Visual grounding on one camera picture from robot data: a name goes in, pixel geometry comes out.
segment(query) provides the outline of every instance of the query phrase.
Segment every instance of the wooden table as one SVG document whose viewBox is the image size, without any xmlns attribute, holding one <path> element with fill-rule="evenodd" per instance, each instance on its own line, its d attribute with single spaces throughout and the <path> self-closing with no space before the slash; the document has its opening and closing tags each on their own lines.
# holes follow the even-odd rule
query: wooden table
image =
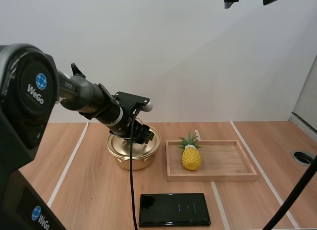
<svg viewBox="0 0 317 230">
<path fill-rule="evenodd" d="M 34 162 L 21 169 L 48 202 L 64 167 L 82 134 L 85 123 L 50 123 Z M 210 227 L 164 228 L 182 230 L 261 229 L 280 207 L 307 169 L 290 155 L 293 150 L 317 154 L 317 144 L 289 121 L 235 122 L 247 146 L 230 122 L 148 123 L 161 134 L 154 162 L 134 172 L 136 213 L 141 193 L 205 194 Z M 175 140 L 198 130 L 202 140 L 236 139 L 259 174 L 254 182 L 167 182 L 165 140 Z M 118 167 L 109 153 L 108 129 L 90 123 L 51 209 L 67 229 L 133 230 L 129 173 Z M 251 151 L 266 174 L 251 159 Z M 275 228 L 317 228 L 317 176 Z"/>
</svg>

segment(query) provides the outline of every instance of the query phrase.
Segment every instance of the round hole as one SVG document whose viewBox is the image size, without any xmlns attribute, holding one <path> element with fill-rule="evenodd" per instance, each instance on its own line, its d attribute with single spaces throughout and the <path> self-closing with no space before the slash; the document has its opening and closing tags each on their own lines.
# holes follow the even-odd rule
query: round hole
<svg viewBox="0 0 317 230">
<path fill-rule="evenodd" d="M 294 152 L 294 158 L 303 165 L 310 165 L 313 162 L 313 158 L 305 152 Z"/>
</svg>

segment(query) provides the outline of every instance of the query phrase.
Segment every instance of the yellow pineapple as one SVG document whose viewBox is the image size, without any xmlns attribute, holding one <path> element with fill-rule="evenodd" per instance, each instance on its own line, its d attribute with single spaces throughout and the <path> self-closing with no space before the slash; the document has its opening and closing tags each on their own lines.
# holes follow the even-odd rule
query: yellow pineapple
<svg viewBox="0 0 317 230">
<path fill-rule="evenodd" d="M 188 140 L 184 137 L 179 138 L 182 139 L 179 148 L 184 149 L 182 154 L 183 166 L 191 171 L 197 170 L 202 164 L 202 158 L 197 150 L 197 148 L 201 147 L 197 144 L 198 140 L 195 140 L 197 136 L 191 136 L 189 132 Z"/>
</svg>

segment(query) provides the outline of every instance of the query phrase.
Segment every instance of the smartphone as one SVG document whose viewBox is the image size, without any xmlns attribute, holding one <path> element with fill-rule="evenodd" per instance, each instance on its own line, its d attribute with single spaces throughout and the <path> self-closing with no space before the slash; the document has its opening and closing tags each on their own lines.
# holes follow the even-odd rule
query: smartphone
<svg viewBox="0 0 317 230">
<path fill-rule="evenodd" d="M 139 226 L 209 226 L 205 196 L 194 194 L 141 194 Z"/>
</svg>

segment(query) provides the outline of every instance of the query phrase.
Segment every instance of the white wall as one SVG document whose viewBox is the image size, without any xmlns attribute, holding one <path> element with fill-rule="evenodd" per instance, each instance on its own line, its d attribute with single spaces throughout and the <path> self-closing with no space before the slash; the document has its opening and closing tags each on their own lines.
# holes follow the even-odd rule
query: white wall
<svg viewBox="0 0 317 230">
<path fill-rule="evenodd" d="M 0 0 L 0 44 L 30 43 L 147 121 L 286 120 L 317 54 L 317 0 Z M 51 121 L 81 121 L 56 107 Z"/>
</svg>

